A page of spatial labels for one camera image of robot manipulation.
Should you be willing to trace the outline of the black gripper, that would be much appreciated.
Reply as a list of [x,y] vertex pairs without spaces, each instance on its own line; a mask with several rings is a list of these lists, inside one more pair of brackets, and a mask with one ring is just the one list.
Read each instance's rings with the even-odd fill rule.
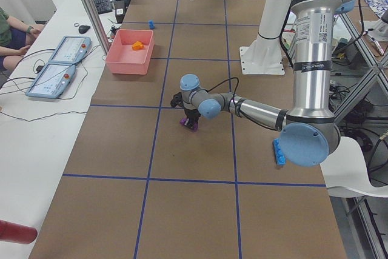
[[200,113],[197,109],[184,109],[186,118],[191,118],[199,121]]

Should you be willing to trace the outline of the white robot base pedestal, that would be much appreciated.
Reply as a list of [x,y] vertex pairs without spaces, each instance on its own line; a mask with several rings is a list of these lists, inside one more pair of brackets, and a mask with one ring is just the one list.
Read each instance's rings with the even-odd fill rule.
[[256,39],[240,47],[244,75],[284,75],[281,34],[291,0],[266,0]]

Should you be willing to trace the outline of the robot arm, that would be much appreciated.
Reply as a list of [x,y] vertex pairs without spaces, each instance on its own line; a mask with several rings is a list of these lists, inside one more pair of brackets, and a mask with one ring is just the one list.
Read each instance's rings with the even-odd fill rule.
[[304,167],[322,163],[340,143],[340,133],[329,110],[332,69],[332,33],[335,15],[351,11],[355,0],[266,0],[257,38],[241,47],[245,74],[281,71],[281,46],[289,14],[296,17],[293,106],[281,110],[242,98],[235,93],[211,93],[199,78],[186,74],[180,91],[171,100],[182,107],[181,124],[196,130],[200,117],[212,119],[226,111],[280,133],[279,146],[285,158]]

